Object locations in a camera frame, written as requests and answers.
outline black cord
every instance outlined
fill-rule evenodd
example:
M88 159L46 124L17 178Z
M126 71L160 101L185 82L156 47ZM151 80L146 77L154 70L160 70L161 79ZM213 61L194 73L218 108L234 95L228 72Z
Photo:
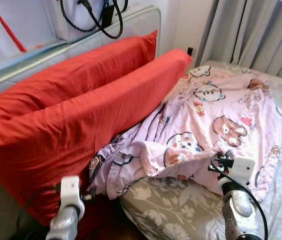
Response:
M34 199L37 198L37 196L39 196L42 193L45 193L47 191L54 191L56 190L55 186L47 186L47 187L43 187L41 189L39 189L37 192L35 192L32 197L26 202L26 204L24 205L24 207L20 210L19 214L17 215L17 219L16 219L16 233L20 233L20 221L21 221L21 217L24 214L25 210L30 206L30 204L33 202Z
M230 176L226 175L225 173L223 173L222 171L220 171L216 166L215 164L213 163L215 159L212 159L211 160L211 165L215 168L215 170L220 174L222 175L223 177L226 177L227 179L229 179L230 181L238 184L252 199L253 199L253 202L256 204L257 208L260 210L260 213L262 215L262 219L263 219L263 222L264 222L264 235L265 235L265 240L268 240L268 227L267 227L267 220L266 220L266 217L265 217L265 214L263 212L263 209L262 207L260 206L260 204L257 202L256 198L254 197L254 195L247 189L245 188L243 185L241 185L239 182L235 181L234 179L232 179Z
M65 13L65 10L64 10L64 6L63 6L63 0L60 0L60 5L61 5L61 11L62 11L62 14L63 14L63 17L65 18L65 20L73 27L75 28L76 30L82 32L82 33L87 33L87 32L91 32L93 30L96 29L96 27L98 27L105 35L107 35L109 38L111 39L118 39L121 35L122 35L122 32L123 32L123 19L122 19L122 15L121 15L121 11L119 9L119 6L117 4L117 1L116 0L113 0L113 4L114 4L114 7L117 11L117 14L119 16L119 21L120 21L120 31L118 33L117 36L112 36L110 34L108 34L104 28L101 26L100 22L101 22L101 19L102 19L102 16L103 16L103 11L105 9L106 6L108 6L108 0L105 0L103 2L103 7L102 7L102 12L100 14L100 17L99 19L97 20L93 14L93 11L92 11L92 6L90 5L89 1L88 0L81 0L79 1L80 3L82 3L86 9L88 10L91 18L93 19L95 25L90 28L90 29L82 29L82 28L79 28L77 27L74 23L71 22L71 20L66 16L66 13Z

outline pillow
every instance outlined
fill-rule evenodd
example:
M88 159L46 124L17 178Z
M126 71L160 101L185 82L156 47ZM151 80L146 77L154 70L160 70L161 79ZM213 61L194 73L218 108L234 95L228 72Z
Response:
M0 94L0 119L44 109L138 69L155 58L156 36L157 31L125 38L67 59L19 82Z
M8 120L0 117L0 182L23 205L63 176L84 175L98 150L152 112L190 62L182 50L173 50L77 97ZM48 225L58 200L53 193L41 194L29 211Z

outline floral pattern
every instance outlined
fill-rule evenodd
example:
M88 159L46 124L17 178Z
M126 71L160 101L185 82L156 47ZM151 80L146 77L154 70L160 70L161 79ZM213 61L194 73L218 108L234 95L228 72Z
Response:
M212 66L212 71L217 67L233 74L250 71L263 74L227 63L209 61L206 64ZM282 78L266 76L276 105L282 110ZM187 79L181 80L173 91L184 89L185 81ZM222 197L191 180L144 178L120 200L128 217L150 240L225 239ZM261 206L267 216L269 239L282 240L282 148L272 187ZM263 235L264 226L258 213L257 223Z

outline pink blanket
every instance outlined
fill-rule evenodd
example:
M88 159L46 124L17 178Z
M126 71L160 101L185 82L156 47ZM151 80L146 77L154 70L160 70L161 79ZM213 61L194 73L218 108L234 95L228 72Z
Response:
M114 199L140 178L174 177L222 194L207 166L217 152L228 152L255 159L249 187L261 201L279 157L281 115L266 75L195 68L167 102L99 151L89 188Z

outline gray curtain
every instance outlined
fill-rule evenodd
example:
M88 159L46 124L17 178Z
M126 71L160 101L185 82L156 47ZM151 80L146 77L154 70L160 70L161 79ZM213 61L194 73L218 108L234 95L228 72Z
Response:
M282 76L282 0L216 0L197 65L216 60Z

